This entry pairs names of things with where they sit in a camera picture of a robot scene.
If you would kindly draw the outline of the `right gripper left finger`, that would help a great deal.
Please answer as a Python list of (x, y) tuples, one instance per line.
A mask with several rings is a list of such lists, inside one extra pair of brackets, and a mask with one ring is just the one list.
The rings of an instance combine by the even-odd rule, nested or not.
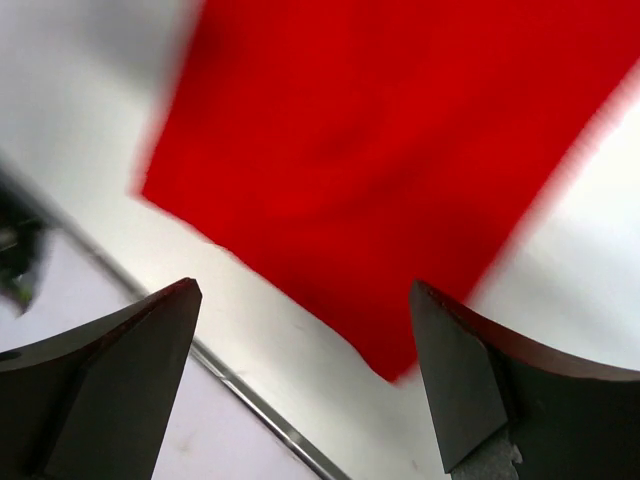
[(2, 478), (151, 478), (201, 300), (185, 278), (2, 353)]

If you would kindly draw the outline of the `red t shirt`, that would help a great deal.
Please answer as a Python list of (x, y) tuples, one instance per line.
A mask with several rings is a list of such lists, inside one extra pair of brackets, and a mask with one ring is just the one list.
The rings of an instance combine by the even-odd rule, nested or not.
[(207, 1), (141, 193), (394, 382), (638, 57), (635, 1)]

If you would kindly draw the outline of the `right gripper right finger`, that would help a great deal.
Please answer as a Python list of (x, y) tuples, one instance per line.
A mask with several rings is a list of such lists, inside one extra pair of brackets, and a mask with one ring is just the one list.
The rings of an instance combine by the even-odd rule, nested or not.
[(454, 479), (635, 479), (639, 374), (538, 343), (424, 282), (419, 366)]

